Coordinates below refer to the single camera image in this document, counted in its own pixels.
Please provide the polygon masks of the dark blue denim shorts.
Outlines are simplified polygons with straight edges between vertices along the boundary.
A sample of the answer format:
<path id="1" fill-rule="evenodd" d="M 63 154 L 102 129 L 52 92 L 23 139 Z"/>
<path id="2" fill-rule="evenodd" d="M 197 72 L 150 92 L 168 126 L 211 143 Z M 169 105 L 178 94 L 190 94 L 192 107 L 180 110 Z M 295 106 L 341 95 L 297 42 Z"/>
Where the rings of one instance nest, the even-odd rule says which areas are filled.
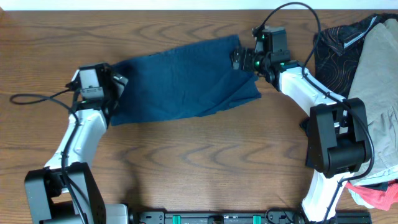
<path id="1" fill-rule="evenodd" d="M 111 124 L 208 116 L 259 99 L 257 76 L 232 68 L 240 45 L 231 35 L 114 64 L 128 83 Z"/>

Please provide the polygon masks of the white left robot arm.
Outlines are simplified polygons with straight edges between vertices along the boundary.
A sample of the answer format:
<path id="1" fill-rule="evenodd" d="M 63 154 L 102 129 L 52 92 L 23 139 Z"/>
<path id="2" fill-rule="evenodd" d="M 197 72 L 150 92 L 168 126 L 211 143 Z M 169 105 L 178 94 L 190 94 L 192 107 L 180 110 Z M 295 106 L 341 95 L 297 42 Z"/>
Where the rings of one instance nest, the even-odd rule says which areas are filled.
<path id="1" fill-rule="evenodd" d="M 107 204 L 90 170 L 111 113 L 127 85 L 117 73 L 78 70 L 67 91 L 73 92 L 68 128 L 42 169 L 27 173 L 24 185 L 33 223 L 129 223 L 125 204 Z"/>

